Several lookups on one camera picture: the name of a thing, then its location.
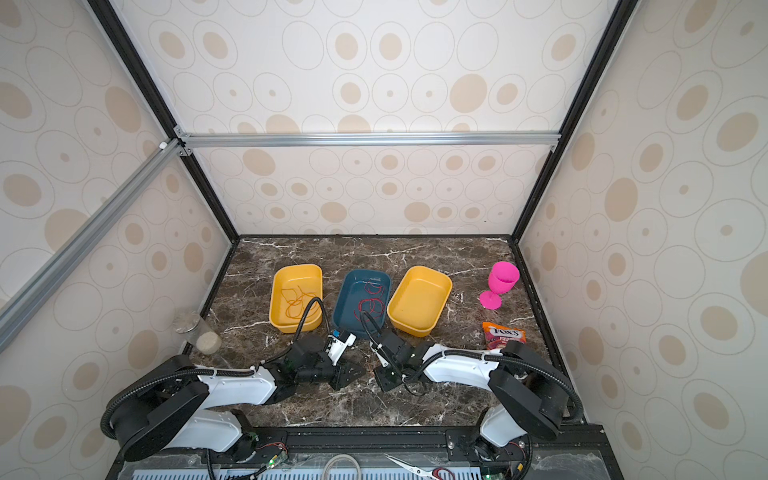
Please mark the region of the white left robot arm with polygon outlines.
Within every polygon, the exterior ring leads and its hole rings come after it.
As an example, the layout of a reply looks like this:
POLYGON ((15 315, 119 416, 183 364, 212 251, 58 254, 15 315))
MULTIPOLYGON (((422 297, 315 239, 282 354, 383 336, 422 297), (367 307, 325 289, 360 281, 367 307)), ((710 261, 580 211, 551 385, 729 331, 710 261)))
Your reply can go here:
POLYGON ((248 369, 215 369, 175 355, 116 394, 100 419, 101 433, 135 462, 167 449, 206 449, 226 462, 245 462, 261 445, 241 405, 273 405, 302 384, 338 391, 362 377, 345 358, 350 334, 309 334, 276 357, 248 369))

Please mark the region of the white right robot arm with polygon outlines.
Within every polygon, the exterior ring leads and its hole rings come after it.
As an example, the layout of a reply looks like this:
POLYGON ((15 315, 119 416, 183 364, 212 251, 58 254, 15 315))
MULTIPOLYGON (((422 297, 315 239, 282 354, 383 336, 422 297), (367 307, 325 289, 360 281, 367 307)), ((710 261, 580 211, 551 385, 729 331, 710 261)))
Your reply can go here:
POLYGON ((562 426, 583 419, 583 403, 570 380, 523 343, 493 350, 414 347, 390 328, 367 337, 381 362, 374 376, 385 392, 416 383, 454 383, 493 393, 498 404, 481 418, 478 435, 495 448, 525 435, 552 441, 562 426))

